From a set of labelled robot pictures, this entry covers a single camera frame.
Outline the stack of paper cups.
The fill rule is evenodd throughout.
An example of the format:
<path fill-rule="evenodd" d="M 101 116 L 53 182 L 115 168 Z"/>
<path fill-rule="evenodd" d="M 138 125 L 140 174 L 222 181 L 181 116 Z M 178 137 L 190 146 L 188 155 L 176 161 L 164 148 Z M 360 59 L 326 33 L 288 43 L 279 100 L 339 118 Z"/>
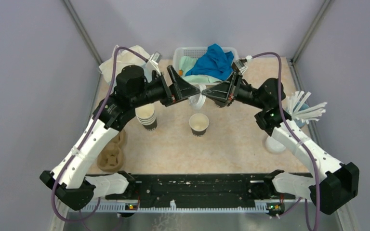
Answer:
<path fill-rule="evenodd" d="M 158 122 L 155 114 L 155 106 L 153 103 L 135 109 L 135 115 L 139 123 L 149 131 L 157 128 Z"/>

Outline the stack of white lids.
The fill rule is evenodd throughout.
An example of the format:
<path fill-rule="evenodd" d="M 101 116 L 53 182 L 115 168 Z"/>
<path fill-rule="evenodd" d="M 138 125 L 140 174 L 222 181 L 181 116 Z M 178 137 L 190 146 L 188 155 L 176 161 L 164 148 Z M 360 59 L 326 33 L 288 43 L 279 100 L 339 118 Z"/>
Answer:
<path fill-rule="evenodd" d="M 270 153 L 273 154 L 279 154 L 286 150 L 286 147 L 282 143 L 278 142 L 271 136 L 268 136 L 265 139 L 264 146 Z"/>

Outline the brown cardboard cup carrier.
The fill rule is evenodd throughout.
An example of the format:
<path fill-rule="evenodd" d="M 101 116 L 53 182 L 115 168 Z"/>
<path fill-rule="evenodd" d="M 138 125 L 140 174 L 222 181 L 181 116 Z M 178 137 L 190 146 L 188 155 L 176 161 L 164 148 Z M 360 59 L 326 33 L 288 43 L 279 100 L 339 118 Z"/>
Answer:
<path fill-rule="evenodd" d="M 124 165 L 123 148 L 127 143 L 127 133 L 123 129 L 112 138 L 97 157 L 97 167 L 104 172 L 118 172 Z"/>

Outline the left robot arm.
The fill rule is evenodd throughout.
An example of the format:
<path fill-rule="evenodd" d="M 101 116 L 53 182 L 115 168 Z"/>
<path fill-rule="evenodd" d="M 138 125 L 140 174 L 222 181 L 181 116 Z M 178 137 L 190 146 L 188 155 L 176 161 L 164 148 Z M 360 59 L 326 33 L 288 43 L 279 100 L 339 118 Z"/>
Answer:
<path fill-rule="evenodd" d="M 52 190 L 52 200 L 59 199 L 71 209 L 80 210 L 94 198 L 133 197 L 134 178 L 128 173 L 90 177 L 87 172 L 105 146 L 135 117 L 136 108 L 157 101 L 168 107 L 200 93 L 199 88 L 181 78 L 172 66 L 167 70 L 172 79 L 170 85 L 157 72 L 152 73 L 148 82 L 140 66 L 122 69 L 116 76 L 113 93 L 100 102 L 76 145 L 58 166 L 40 175 L 40 180 Z"/>

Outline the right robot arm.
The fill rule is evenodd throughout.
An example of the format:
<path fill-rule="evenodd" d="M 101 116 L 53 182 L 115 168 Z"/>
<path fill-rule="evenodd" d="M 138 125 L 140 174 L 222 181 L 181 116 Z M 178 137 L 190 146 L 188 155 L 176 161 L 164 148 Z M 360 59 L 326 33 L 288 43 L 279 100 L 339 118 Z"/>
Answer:
<path fill-rule="evenodd" d="M 359 168 L 328 154 L 280 108 L 279 100 L 286 95 L 278 78 L 269 78 L 256 89 L 244 84 L 241 75 L 233 74 L 201 93 L 220 107 L 237 101 L 260 108 L 254 116 L 259 128 L 286 147 L 310 172 L 311 176 L 305 177 L 275 170 L 264 180 L 267 197 L 295 195 L 312 201 L 322 213 L 330 215 L 357 196 Z"/>

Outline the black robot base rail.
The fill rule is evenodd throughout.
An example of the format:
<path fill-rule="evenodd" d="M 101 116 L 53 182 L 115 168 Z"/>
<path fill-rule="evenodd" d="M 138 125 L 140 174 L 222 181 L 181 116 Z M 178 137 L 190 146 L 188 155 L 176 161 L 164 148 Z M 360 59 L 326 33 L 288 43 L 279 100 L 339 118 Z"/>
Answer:
<path fill-rule="evenodd" d="M 143 213 L 284 213 L 280 197 L 292 193 L 272 189 L 272 173 L 133 174 L 123 194 L 105 196 L 100 209 Z"/>

